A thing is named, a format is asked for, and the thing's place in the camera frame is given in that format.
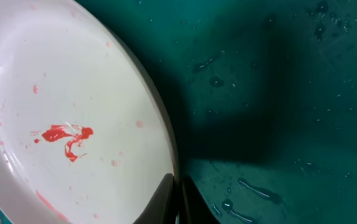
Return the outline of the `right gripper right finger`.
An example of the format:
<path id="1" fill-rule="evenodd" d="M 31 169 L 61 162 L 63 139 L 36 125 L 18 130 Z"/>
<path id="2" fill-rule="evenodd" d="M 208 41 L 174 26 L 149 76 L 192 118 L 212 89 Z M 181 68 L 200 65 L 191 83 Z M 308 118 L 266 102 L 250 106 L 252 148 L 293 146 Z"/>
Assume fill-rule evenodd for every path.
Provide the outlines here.
<path id="1" fill-rule="evenodd" d="M 189 175 L 180 182 L 180 224 L 219 224 Z"/>

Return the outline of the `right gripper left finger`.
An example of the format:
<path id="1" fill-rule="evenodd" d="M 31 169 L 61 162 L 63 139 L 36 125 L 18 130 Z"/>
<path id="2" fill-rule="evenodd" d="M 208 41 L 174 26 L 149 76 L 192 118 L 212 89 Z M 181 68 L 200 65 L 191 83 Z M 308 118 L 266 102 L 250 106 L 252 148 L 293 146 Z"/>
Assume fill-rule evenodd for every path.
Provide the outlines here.
<path id="1" fill-rule="evenodd" d="M 134 224 L 171 223 L 175 223 L 175 179 L 173 174 L 165 174 Z"/>

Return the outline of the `white plate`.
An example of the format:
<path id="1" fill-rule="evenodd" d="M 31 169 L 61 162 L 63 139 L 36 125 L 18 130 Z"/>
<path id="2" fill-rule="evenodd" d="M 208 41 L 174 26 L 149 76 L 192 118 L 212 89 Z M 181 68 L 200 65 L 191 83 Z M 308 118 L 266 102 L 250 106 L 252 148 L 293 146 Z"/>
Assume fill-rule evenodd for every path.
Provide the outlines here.
<path id="1" fill-rule="evenodd" d="M 75 1 L 0 0 L 0 210 L 13 223 L 133 223 L 172 142 L 147 73 Z"/>

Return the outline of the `teal plastic serving tray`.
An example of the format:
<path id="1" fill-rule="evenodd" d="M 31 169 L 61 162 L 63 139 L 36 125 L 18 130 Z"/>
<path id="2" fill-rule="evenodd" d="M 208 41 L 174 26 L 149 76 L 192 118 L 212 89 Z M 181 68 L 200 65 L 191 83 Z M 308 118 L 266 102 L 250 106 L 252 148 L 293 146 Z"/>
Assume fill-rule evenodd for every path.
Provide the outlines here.
<path id="1" fill-rule="evenodd" d="M 219 223 L 357 223 L 357 1 L 75 2 L 147 73 L 175 223 L 186 175 Z"/>

